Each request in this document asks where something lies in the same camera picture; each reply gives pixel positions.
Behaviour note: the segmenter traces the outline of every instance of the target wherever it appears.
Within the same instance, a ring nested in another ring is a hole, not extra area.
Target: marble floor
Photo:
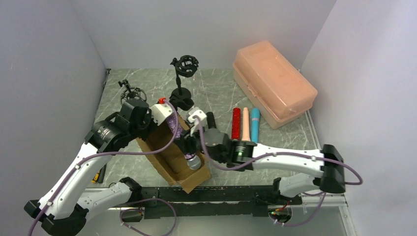
[[[118,81],[127,79],[134,87],[143,89],[148,103],[155,103],[160,97],[169,97],[177,87],[174,69],[113,69],[110,72],[96,121],[103,120],[113,112],[119,111],[122,88]],[[232,110],[234,107],[254,107],[233,78],[232,69],[199,69],[192,78],[183,78],[182,86],[188,88],[195,105],[205,112],[214,113],[217,128],[231,133]],[[316,149],[313,132],[306,115],[273,130],[261,118],[259,142],[277,148]],[[136,142],[123,149],[124,151],[141,151]],[[221,171],[209,165],[212,178],[202,186],[224,185],[263,185],[272,184],[277,177],[291,176],[294,173],[282,170],[256,171]],[[90,187],[107,187],[123,177],[132,177],[142,186],[168,186],[167,182],[156,172],[144,156],[116,156],[107,164],[107,171],[102,184],[91,184]]]

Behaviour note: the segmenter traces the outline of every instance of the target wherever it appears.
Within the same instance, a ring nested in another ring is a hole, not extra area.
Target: black holder
[[[177,109],[178,107],[184,111],[188,111],[194,106],[194,101],[191,99],[191,92],[186,88],[181,87],[181,79],[179,76],[186,78],[192,77],[198,68],[198,60],[190,55],[182,56],[179,60],[174,58],[171,65],[175,68],[176,83],[178,88],[172,91],[170,96],[170,103]]]
[[[146,97],[145,91],[137,87],[131,87],[127,79],[119,81],[118,84],[120,85],[120,87],[125,87],[124,92],[120,95],[120,105],[123,105],[125,101],[131,99],[140,99],[144,102],[146,102],[146,100],[148,99]]]

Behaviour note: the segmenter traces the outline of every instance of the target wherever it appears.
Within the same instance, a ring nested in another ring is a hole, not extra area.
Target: container lid
[[[317,90],[268,41],[238,50],[234,66],[276,120],[310,109],[317,95]]]

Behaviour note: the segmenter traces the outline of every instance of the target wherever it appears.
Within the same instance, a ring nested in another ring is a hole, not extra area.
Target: plastic storage box
[[[238,51],[237,84],[273,128],[310,109],[317,90],[268,41]]]

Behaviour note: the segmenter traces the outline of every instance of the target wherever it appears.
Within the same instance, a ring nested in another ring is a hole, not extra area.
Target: cardboard box
[[[179,117],[179,123],[185,130],[189,129],[181,117]],[[172,132],[168,124],[163,122],[146,141],[138,138],[137,142],[142,151],[153,151],[165,146],[171,138]],[[210,170],[205,164],[204,155],[197,153],[197,156],[201,160],[201,167],[198,170],[191,170],[188,167],[184,154],[173,143],[163,152],[146,155],[146,158],[169,185],[179,183],[186,193],[190,193],[195,187],[211,177]]]

